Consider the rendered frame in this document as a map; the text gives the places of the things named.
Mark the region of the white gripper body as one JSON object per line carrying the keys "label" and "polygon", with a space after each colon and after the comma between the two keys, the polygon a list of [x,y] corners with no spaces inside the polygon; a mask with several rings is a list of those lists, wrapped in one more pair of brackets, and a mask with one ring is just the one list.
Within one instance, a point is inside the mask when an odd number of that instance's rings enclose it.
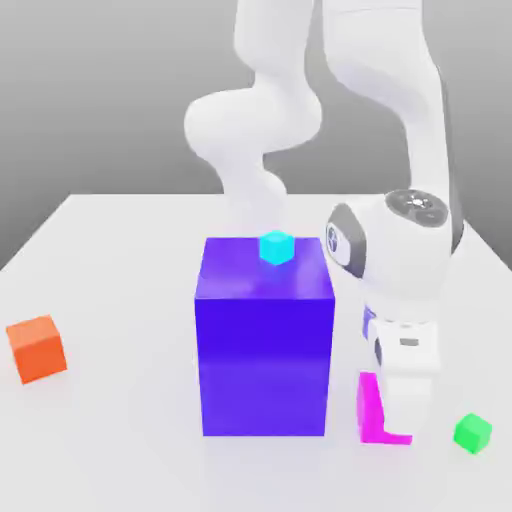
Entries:
{"label": "white gripper body", "polygon": [[438,324],[370,321],[368,341],[382,372],[432,375],[440,370]]}

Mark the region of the small magenta cube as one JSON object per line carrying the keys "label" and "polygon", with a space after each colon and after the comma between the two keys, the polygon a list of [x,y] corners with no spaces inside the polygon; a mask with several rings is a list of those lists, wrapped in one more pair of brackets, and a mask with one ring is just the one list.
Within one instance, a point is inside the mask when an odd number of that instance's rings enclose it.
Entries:
{"label": "small magenta cube", "polygon": [[375,373],[359,373],[356,399],[359,438],[362,443],[403,446],[412,444],[413,437],[411,435],[385,431],[384,409]]}

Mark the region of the small green cube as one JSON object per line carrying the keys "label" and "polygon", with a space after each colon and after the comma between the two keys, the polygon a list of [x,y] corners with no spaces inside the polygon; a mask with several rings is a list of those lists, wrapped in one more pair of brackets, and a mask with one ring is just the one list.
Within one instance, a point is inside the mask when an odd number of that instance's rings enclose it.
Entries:
{"label": "small green cube", "polygon": [[492,425],[482,417],[469,413],[457,424],[453,440],[471,454],[481,452],[489,443]]}

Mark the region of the small cyan cube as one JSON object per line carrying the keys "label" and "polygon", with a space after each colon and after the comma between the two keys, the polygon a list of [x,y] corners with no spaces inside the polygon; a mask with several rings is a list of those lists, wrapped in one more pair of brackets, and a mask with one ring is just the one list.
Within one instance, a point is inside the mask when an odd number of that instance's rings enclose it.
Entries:
{"label": "small cyan cube", "polygon": [[259,257],[272,265],[294,258],[295,238],[282,231],[271,231],[259,237]]}

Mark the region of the small orange cube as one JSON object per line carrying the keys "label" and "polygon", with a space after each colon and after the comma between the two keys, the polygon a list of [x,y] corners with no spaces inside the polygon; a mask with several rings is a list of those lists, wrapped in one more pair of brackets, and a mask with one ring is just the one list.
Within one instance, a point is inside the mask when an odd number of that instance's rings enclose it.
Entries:
{"label": "small orange cube", "polygon": [[50,315],[8,326],[6,333],[23,384],[67,369],[62,339]]}

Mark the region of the large blue box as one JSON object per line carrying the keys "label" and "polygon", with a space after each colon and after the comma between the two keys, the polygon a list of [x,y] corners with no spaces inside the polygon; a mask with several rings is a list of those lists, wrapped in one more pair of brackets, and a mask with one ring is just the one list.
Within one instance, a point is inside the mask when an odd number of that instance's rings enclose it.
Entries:
{"label": "large blue box", "polygon": [[273,265],[255,238],[208,238],[195,293],[204,435],[323,435],[334,314],[318,239]]}

